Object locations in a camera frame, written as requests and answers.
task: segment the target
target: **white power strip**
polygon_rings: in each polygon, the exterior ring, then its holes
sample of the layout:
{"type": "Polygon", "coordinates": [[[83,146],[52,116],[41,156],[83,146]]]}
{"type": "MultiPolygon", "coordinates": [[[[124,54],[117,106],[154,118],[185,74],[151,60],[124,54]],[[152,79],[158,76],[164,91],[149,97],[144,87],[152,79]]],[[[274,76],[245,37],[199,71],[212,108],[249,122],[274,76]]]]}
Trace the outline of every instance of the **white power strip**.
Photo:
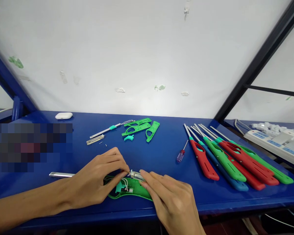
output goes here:
{"type": "Polygon", "coordinates": [[[248,131],[244,137],[259,146],[267,149],[268,151],[278,155],[279,157],[287,160],[288,162],[294,164],[294,150],[281,145],[277,142],[274,142],[272,139],[273,137],[258,131],[258,130],[251,130],[248,131]]]}

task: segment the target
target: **green stain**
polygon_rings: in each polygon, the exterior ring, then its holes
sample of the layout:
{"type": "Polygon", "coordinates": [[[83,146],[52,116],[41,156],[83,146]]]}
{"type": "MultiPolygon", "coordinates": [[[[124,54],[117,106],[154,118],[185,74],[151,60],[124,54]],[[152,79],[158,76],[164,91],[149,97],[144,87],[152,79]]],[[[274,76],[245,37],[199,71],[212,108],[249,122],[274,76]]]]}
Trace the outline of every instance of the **green stain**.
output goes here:
{"type": "Polygon", "coordinates": [[[24,68],[24,66],[23,66],[22,62],[20,61],[20,59],[15,58],[15,56],[10,56],[9,61],[11,63],[14,63],[20,69],[24,68]]]}

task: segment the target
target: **hand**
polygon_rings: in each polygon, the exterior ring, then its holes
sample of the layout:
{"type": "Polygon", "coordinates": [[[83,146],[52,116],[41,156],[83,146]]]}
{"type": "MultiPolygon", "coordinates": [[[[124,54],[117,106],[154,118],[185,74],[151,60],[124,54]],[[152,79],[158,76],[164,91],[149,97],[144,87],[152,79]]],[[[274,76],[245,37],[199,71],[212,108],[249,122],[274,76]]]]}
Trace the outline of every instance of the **hand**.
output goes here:
{"type": "Polygon", "coordinates": [[[69,180],[70,202],[74,209],[100,204],[112,189],[125,177],[130,168],[117,147],[96,156],[69,180]],[[104,177],[112,171],[121,169],[110,182],[104,185],[104,177]]]}
{"type": "Polygon", "coordinates": [[[192,187],[170,176],[140,170],[140,184],[151,195],[157,216],[170,235],[205,234],[200,223],[192,187]]]}

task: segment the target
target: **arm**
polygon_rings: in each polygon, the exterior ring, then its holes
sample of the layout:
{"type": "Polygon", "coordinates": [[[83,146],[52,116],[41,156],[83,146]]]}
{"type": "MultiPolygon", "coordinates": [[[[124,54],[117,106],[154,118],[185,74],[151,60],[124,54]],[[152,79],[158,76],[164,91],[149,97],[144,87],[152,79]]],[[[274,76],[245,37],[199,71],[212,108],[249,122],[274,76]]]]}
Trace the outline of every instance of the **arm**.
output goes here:
{"type": "Polygon", "coordinates": [[[96,156],[71,178],[0,199],[0,232],[30,219],[99,204],[130,171],[117,148],[96,156]],[[107,185],[104,177],[121,169],[107,185]]]}
{"type": "Polygon", "coordinates": [[[206,235],[198,215],[192,187],[154,172],[140,170],[140,184],[152,197],[157,216],[170,235],[206,235]]]}

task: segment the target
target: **clear plastic part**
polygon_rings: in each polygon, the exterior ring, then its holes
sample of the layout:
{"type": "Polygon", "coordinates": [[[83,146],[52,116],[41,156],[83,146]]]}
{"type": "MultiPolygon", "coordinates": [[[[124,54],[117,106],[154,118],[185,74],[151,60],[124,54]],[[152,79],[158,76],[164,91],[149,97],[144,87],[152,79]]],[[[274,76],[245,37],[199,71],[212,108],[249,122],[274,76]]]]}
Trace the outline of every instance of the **clear plastic part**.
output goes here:
{"type": "Polygon", "coordinates": [[[136,172],[136,171],[131,170],[131,172],[128,175],[130,175],[131,178],[133,178],[133,179],[136,179],[136,180],[141,181],[141,182],[145,182],[145,180],[141,176],[141,174],[136,172]]]}

